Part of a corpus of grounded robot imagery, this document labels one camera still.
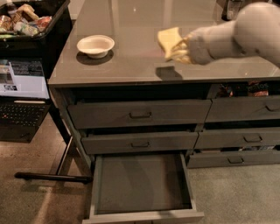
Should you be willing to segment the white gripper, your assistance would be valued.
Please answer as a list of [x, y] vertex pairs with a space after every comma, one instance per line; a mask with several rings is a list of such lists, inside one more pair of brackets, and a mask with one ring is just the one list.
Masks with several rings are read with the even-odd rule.
[[183, 64], [206, 65], [212, 62], [214, 59], [207, 43], [207, 34], [210, 31], [210, 27], [201, 27], [183, 37], [172, 48], [174, 53], [171, 55], [171, 59]]

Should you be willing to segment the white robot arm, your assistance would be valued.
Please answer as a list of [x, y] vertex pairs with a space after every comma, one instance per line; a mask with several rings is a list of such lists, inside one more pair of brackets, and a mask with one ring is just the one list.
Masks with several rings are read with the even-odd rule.
[[171, 49], [171, 59], [185, 64], [253, 56], [280, 67], [280, 8], [274, 4], [251, 3], [235, 20], [200, 27]]

